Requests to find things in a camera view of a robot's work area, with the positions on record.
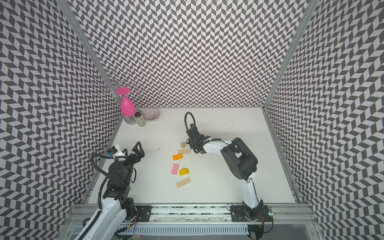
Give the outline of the engraved natural wood block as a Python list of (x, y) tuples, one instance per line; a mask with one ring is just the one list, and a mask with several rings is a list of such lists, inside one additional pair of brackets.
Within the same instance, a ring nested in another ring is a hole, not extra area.
[(189, 183), (191, 183), (191, 179), (190, 178), (186, 178), (186, 179), (183, 179), (183, 180), (177, 182), (176, 185), (177, 185), (177, 188), (179, 189), (179, 188), (181, 188), (183, 186), (188, 185)]

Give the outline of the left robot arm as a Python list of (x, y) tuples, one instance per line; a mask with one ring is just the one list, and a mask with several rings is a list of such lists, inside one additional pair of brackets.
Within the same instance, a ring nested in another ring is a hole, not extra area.
[(132, 178), (137, 175), (135, 164), (145, 157), (145, 152), (140, 142), (135, 144), (132, 151), (128, 155), (127, 149), (120, 150), (118, 145), (114, 145), (105, 156), (91, 154), (92, 166), (105, 179), (98, 192), (98, 209), (76, 236), (77, 240), (110, 240), (113, 236), (123, 240), (124, 237), (119, 233), (124, 229), (119, 229), (119, 226), (124, 221), (130, 221), (126, 227), (129, 229), (136, 223), (139, 212), (128, 194), (130, 184), (136, 181), (136, 178)]

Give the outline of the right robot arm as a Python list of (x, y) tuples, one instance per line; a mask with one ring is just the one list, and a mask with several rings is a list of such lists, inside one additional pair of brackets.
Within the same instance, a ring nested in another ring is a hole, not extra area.
[(196, 154), (221, 155), (231, 173), (242, 181), (243, 210), (246, 218), (251, 221), (262, 221), (264, 203), (255, 186), (258, 159), (240, 138), (223, 141), (199, 133), (195, 124), (186, 130), (187, 144)]

